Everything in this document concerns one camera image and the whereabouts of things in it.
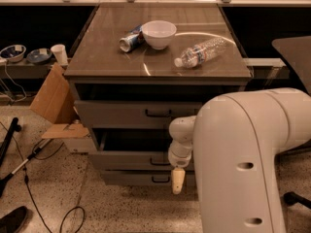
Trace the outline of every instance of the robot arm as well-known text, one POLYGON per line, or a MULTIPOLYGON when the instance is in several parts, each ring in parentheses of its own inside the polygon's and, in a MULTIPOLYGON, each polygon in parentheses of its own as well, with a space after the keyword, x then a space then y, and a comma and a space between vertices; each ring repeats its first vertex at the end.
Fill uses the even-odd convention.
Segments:
POLYGON ((169 133, 173 141, 168 150, 168 160, 174 167, 172 170, 172 191, 179 194, 182 190, 185 170, 192 156, 192 135, 195 116, 178 117, 169 125, 169 133))
POLYGON ((286 233, 275 155, 311 138, 311 98, 281 88, 221 95, 193 128, 203 231, 286 233))

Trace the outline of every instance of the gray countertop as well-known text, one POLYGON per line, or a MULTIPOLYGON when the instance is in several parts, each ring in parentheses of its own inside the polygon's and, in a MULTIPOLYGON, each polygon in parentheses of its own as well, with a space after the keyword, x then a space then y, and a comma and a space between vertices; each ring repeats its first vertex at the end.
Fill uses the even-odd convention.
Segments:
POLYGON ((199 3, 112 3, 102 4, 65 76, 128 78, 208 78, 245 83, 251 74, 235 46, 223 16, 215 4, 199 3), (177 26, 177 34, 164 50, 154 50, 147 43, 125 53, 119 39, 139 24, 162 19, 177 26), (215 36, 227 40, 221 56, 193 69, 177 69, 174 59, 182 50, 215 36))

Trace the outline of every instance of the speckled floor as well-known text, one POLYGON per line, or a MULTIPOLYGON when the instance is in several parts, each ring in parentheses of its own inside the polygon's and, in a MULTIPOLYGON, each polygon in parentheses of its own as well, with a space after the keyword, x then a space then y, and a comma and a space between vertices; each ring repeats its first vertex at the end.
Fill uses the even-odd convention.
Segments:
MULTIPOLYGON (((26 157, 51 124, 32 113, 27 105, 0 107, 0 121, 5 127, 10 126, 13 117, 18 117, 22 127, 14 136, 21 154, 26 157)), ((0 141, 5 135, 6 131, 0 125, 0 141)), ((38 157, 49 156, 61 144, 60 140, 53 140, 38 157)), ((301 150, 296 154, 285 154, 276 162, 280 194, 295 191, 311 199, 311 152, 301 150)), ((20 163, 17 145, 12 141, 0 167, 0 178, 20 163)), ((86 211, 80 232, 202 232, 195 189, 187 189, 176 196, 170 187, 107 186, 88 162, 86 154, 70 153, 64 146, 47 160, 29 162, 27 174, 33 198, 53 233, 59 232, 64 216, 76 206, 86 211)), ((22 170, 8 182, 0 198, 0 217, 19 206, 29 209, 28 219, 20 232, 49 232, 30 199, 22 170)), ((284 206, 284 215, 288 233, 310 232, 309 209, 298 204, 289 208, 284 206)), ((62 232, 75 232, 82 217, 80 210, 70 214, 62 232)))

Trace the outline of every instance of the cardboard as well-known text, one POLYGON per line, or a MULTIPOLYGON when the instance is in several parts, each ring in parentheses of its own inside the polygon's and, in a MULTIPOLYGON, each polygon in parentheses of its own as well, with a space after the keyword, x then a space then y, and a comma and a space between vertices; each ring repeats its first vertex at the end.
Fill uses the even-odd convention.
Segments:
POLYGON ((88 129, 83 127, 80 123, 54 124, 42 135, 42 138, 83 138, 87 135, 89 135, 88 129))
POLYGON ((73 108, 74 98, 63 72, 63 68, 54 63, 30 105, 30 110, 51 123, 71 123, 78 118, 73 108))
POLYGON ((70 152, 77 152, 77 153, 97 152, 94 142, 90 137, 68 138, 63 139, 63 142, 70 152))

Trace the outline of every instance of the wire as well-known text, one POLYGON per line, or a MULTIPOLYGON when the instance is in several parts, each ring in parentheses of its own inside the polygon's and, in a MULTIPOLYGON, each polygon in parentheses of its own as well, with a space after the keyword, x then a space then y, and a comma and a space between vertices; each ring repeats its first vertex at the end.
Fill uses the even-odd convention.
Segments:
MULTIPOLYGON (((32 149, 32 152, 34 152, 34 150, 37 149, 37 147, 39 146, 39 144, 41 144, 42 141, 44 141, 44 139, 40 140, 40 141, 34 146, 34 148, 32 149)), ((51 157, 53 157, 54 155, 56 155, 56 154, 60 151, 60 149, 63 147, 63 145, 64 145, 64 143, 62 143, 62 144, 58 147, 58 149, 57 149, 54 153, 52 153, 51 155, 49 155, 48 157, 38 158, 37 156, 34 156, 34 158, 37 159, 37 160, 47 160, 47 159, 50 159, 51 157)))
POLYGON ((62 225, 63 225, 65 219, 68 217, 68 215, 69 215, 71 212, 73 212, 73 211, 75 211, 75 210, 78 210, 78 209, 81 209, 81 210, 82 210, 82 212, 83 212, 83 219, 82 219, 82 222, 81 222, 81 224, 79 225, 78 229, 75 231, 75 233, 77 233, 77 232, 81 229, 82 225, 84 224, 84 221, 86 220, 86 211, 85 211, 85 209, 84 209, 83 207, 81 207, 81 206, 76 206, 76 207, 74 207, 73 209, 71 209, 71 210, 65 215, 64 219, 61 221, 60 228, 59 228, 59 233, 61 233, 61 231, 62 231, 62 225))
MULTIPOLYGON (((1 121, 0 121, 0 124, 2 125, 2 127, 3 127, 6 131, 8 131, 8 129, 5 127, 5 125, 4 125, 1 121)), ((16 138, 15 138, 14 136, 13 136, 12 138, 13 138, 13 140, 14 140, 15 143, 16 143, 17 152, 18 152, 18 154, 19 154, 21 160, 23 161, 24 158, 22 157, 22 154, 21 154, 21 152, 20 152, 20 148, 19 148, 18 142, 17 142, 17 140, 16 140, 16 138)), ((37 147, 42 141, 43 141, 43 140, 40 140, 40 141, 35 145, 35 147, 33 148, 32 152, 36 149, 36 147, 37 147)), ((63 146, 63 143, 60 145, 60 147, 58 147, 58 149, 57 149, 53 154, 51 154, 51 155, 48 156, 48 157, 45 157, 45 158, 42 158, 42 159, 39 159, 39 158, 36 158, 36 157, 35 157, 35 158, 38 159, 38 160, 46 160, 46 159, 49 159, 49 158, 51 158, 52 156, 54 156, 57 152, 59 152, 59 150, 61 149, 62 146, 63 146)), ((42 215, 41 215, 41 213, 40 213, 40 211, 39 211, 39 209, 38 209, 38 206, 37 206, 37 204, 36 204, 36 202, 35 202, 35 200, 34 200, 34 198, 33 198, 33 195, 32 195, 32 193, 31 193, 31 190, 30 190, 30 187, 29 187, 29 176, 28 176, 28 174, 27 174, 26 165, 24 165, 23 171, 24 171, 24 182, 25 182, 25 184, 26 184, 26 187, 27 187, 27 190, 28 190, 30 199, 31 199, 31 201, 32 201, 32 203, 33 203, 33 205, 34 205, 34 207, 35 207, 35 209, 36 209, 36 211, 37 211, 37 213, 38 213, 38 215, 39 215, 41 221, 43 222, 43 224, 45 225, 45 227, 48 229, 48 231, 49 231, 50 233, 52 233, 52 231, 49 229, 49 227, 47 226, 46 222, 44 221, 44 219, 43 219, 43 217, 42 217, 42 215)), ((76 206, 76 207, 72 208, 72 209, 65 215, 65 217, 63 218, 63 220, 61 221, 60 228, 59 228, 59 233, 61 233, 63 223, 64 223, 65 219, 68 217, 68 215, 69 215, 70 213, 72 213, 73 211, 79 210, 79 209, 82 210, 82 212, 83 212, 83 218, 82 218, 81 224, 79 225, 78 229, 77 229, 74 233, 78 233, 78 232, 80 231, 80 229, 82 228, 82 226, 83 226, 83 224, 84 224, 84 222, 85 222, 85 220, 86 220, 86 211, 85 211, 85 209, 84 209, 83 207, 81 207, 81 206, 76 206)))
POLYGON ((9 97, 10 100, 11 100, 12 102, 19 102, 19 101, 22 101, 22 100, 26 99, 26 98, 27 98, 27 94, 26 94, 24 88, 23 88, 20 84, 16 83, 16 82, 12 79, 12 77, 9 75, 9 73, 8 73, 8 67, 7 67, 7 62, 5 62, 5 64, 4 64, 4 72, 6 73, 6 75, 7 75, 8 78, 12 81, 12 83, 13 83, 14 85, 16 85, 16 86, 18 86, 19 88, 21 88, 22 93, 23 93, 23 97, 22 97, 22 98, 20 98, 20 99, 18 99, 18 100, 15 100, 15 99, 12 99, 11 97, 9 97))

